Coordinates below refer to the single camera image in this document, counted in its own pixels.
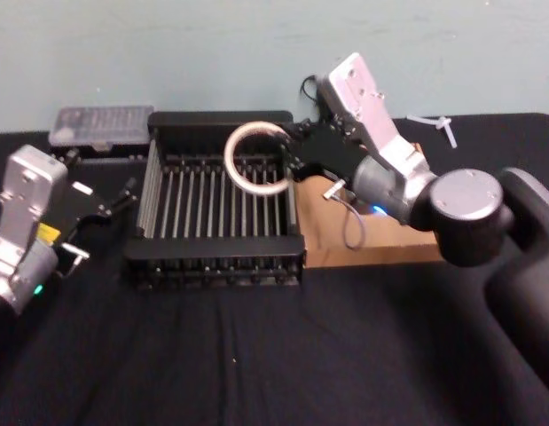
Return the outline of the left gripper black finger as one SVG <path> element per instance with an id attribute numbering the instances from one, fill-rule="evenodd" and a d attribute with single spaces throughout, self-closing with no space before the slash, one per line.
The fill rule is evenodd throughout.
<path id="1" fill-rule="evenodd" d="M 65 152 L 51 153 L 51 158 L 53 161 L 51 177 L 67 178 L 80 161 L 80 150 L 71 148 Z"/>
<path id="2" fill-rule="evenodd" d="M 137 196 L 134 194 L 136 185 L 137 180 L 134 177 L 130 177 L 116 198 L 106 205 L 103 216 L 108 218 L 117 217 L 130 208 L 137 201 Z"/>

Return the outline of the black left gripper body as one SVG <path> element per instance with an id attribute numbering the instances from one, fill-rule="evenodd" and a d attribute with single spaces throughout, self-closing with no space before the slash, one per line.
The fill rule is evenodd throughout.
<path id="1" fill-rule="evenodd" d="M 85 227 L 110 222 L 106 208 L 107 202 L 91 186 L 63 176 L 38 221 L 36 239 L 54 249 L 74 243 Z"/>

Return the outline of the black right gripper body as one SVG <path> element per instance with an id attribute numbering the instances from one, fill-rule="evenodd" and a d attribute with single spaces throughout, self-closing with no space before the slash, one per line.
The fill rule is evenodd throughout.
<path id="1" fill-rule="evenodd" d="M 367 150 L 329 122 L 307 119 L 299 128 L 299 180 L 320 176 L 351 182 Z"/>

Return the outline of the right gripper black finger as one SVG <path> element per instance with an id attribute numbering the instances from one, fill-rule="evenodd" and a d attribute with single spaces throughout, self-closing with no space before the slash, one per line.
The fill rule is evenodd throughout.
<path id="1" fill-rule="evenodd" d="M 300 122 L 285 122 L 279 127 L 282 129 L 282 135 L 278 137 L 281 145 L 286 150 L 301 150 L 317 129 L 317 124 L 311 119 L 304 119 Z"/>
<path id="2" fill-rule="evenodd" d="M 308 150 L 287 151 L 282 154 L 283 176 L 293 182 L 302 182 L 318 174 L 317 156 Z"/>

